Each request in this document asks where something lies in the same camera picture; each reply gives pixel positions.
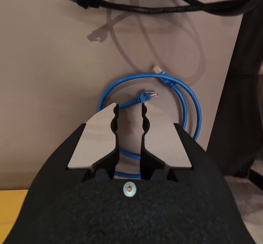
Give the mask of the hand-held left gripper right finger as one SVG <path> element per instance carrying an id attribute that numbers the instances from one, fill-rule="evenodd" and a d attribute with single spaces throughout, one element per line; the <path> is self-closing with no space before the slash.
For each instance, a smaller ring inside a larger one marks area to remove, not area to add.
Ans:
<path id="1" fill-rule="evenodd" d="M 192 171 L 192 163 L 173 120 L 161 109 L 142 104 L 141 179 L 177 179 L 176 172 Z"/>

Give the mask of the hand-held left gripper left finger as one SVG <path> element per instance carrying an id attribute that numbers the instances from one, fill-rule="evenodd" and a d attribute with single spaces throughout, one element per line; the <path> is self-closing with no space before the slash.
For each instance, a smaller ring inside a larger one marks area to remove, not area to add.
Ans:
<path id="1" fill-rule="evenodd" d="M 114 179 L 119 162 L 119 105 L 112 103 L 97 112 L 85 124 L 84 130 L 67 165 L 69 170 L 88 170 L 92 176 L 103 169 Z"/>

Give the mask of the yellow plastic bin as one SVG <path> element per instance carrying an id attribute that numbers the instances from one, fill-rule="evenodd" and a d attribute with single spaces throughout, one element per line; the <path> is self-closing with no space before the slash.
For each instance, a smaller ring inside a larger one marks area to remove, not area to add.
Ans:
<path id="1" fill-rule="evenodd" d="M 0 190 L 0 243 L 11 231 L 28 190 Z"/>

